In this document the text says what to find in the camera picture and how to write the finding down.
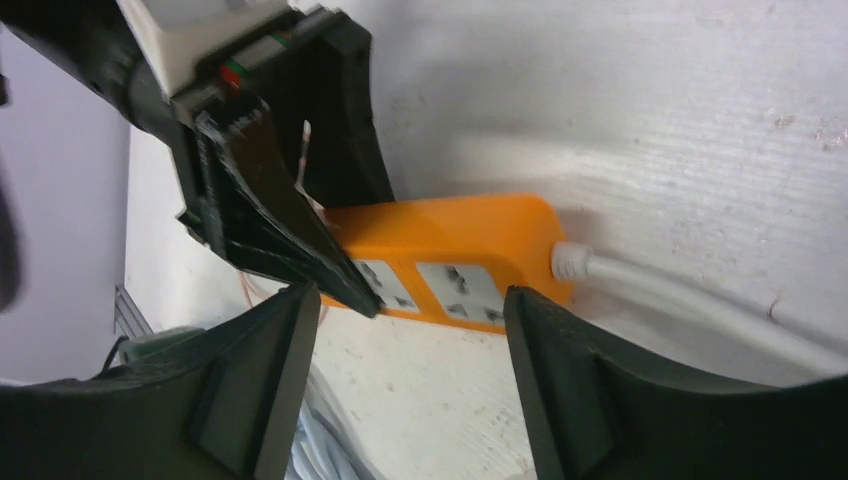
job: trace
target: white textured surface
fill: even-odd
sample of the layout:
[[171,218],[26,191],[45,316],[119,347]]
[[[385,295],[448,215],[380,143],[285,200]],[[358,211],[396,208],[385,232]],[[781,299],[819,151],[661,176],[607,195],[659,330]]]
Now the white textured surface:
[[[763,315],[778,300],[780,322],[848,343],[844,0],[329,5],[374,34],[375,120],[399,196],[536,192],[575,240]],[[235,275],[173,220],[164,149],[134,138],[130,292],[162,326],[231,316]],[[575,308],[702,368],[808,378],[595,292]],[[503,478],[529,459],[502,338],[333,313],[316,361],[390,478]]]

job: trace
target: black cable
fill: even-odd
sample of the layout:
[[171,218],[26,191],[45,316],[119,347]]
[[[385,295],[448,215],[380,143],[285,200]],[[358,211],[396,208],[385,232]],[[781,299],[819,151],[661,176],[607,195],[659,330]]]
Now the black cable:
[[100,369],[101,372],[105,372],[106,370],[109,370],[109,368],[112,367],[112,362],[115,361],[115,355],[118,354],[118,348],[121,347],[122,343],[126,342],[129,339],[130,337],[126,335],[121,335],[120,337],[118,337],[117,340],[115,340],[115,344],[112,345],[112,349],[109,350],[109,354],[106,355],[106,361],[103,362],[103,368]]

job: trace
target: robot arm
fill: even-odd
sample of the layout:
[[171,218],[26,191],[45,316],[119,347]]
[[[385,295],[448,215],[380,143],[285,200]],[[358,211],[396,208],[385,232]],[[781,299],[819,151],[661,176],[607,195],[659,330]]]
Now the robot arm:
[[294,181],[309,122],[303,183],[312,198],[329,208],[394,200],[372,121],[364,28],[342,12],[282,9],[223,46],[215,39],[189,83],[167,95],[114,0],[34,3],[4,2],[0,20],[171,148],[189,234],[236,268],[314,281],[378,313],[379,298]]

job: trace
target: electrical socket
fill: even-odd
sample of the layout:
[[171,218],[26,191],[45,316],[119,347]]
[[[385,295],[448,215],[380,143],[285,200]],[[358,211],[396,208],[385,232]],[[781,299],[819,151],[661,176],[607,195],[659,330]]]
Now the electrical socket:
[[503,325],[503,296],[480,265],[417,263],[445,314],[456,320]]
[[355,260],[354,264],[387,309],[421,313],[415,300],[388,263],[381,260]]

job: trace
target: socket hole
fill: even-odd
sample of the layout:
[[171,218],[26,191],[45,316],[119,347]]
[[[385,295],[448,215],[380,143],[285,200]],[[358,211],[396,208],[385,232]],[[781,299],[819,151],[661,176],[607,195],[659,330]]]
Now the socket hole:
[[369,267],[367,263],[360,263],[359,266],[362,267],[362,273],[365,274],[365,277],[371,285],[376,288],[383,288],[383,282],[377,278],[377,273],[374,270],[371,270],[371,267]]
[[460,315],[463,318],[468,318],[468,311],[465,310],[465,307],[462,306],[461,303],[454,303],[453,305],[445,305],[445,311],[451,313],[453,315]]
[[490,322],[503,322],[503,314],[501,312],[497,310],[492,310],[491,308],[486,308],[485,311],[486,318],[488,318]]
[[453,282],[456,293],[468,295],[468,283],[465,281],[465,277],[459,274],[456,267],[446,267],[445,274],[448,276],[448,280]]
[[411,300],[407,300],[407,299],[402,298],[402,297],[395,297],[395,301],[398,303],[398,305],[400,305],[403,308],[415,307],[415,304],[412,303]]

